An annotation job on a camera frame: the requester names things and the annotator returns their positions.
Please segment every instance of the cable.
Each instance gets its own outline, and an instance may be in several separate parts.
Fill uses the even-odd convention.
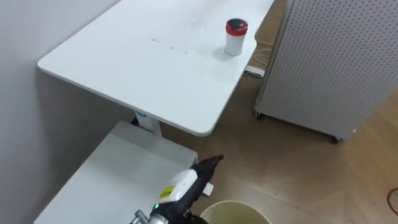
[[[270,47],[266,47],[266,48],[263,48],[263,49],[260,49],[260,50],[255,51],[255,53],[264,52],[264,51],[267,51],[267,52],[272,51],[272,46],[273,46],[272,44],[270,44],[270,43],[268,43],[268,42],[261,41],[261,40],[257,40],[257,42],[259,42],[259,43],[261,43],[261,44],[268,45],[268,46],[270,46],[271,48],[270,48]],[[256,62],[258,62],[258,63],[260,63],[260,64],[262,64],[262,65],[267,66],[267,63],[265,63],[265,62],[262,61],[262,60],[259,60],[258,57],[269,58],[269,56],[268,56],[268,55],[264,55],[264,54],[254,54],[254,56],[253,56],[253,59],[254,59]]]
[[[388,192],[388,194],[387,194],[387,204],[388,204],[388,207],[390,207],[390,209],[392,210],[392,212],[394,212],[398,216],[398,211],[395,210],[392,207],[392,205],[391,205],[391,195],[397,190],[398,190],[398,187],[396,187],[396,188],[390,190],[390,192]]]

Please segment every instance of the desk top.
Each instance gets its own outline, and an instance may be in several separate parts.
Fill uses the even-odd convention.
[[[41,70],[198,136],[210,134],[273,0],[122,0],[38,62]],[[243,53],[225,23],[248,21]]]
[[[63,186],[35,224],[128,224],[147,216],[171,178],[197,154],[120,122]]]

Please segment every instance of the small container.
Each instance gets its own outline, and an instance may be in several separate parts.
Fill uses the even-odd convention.
[[[230,56],[242,53],[243,40],[248,31],[248,23],[243,19],[230,19],[225,26],[226,43],[224,52]]]

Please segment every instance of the white shelf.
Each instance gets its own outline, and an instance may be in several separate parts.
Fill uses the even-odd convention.
[[[120,122],[76,171],[35,224],[128,224],[197,154]]]

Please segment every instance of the perforated panel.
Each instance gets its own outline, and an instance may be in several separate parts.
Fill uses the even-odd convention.
[[[398,87],[398,0],[295,0],[289,11],[255,109],[348,138]]]

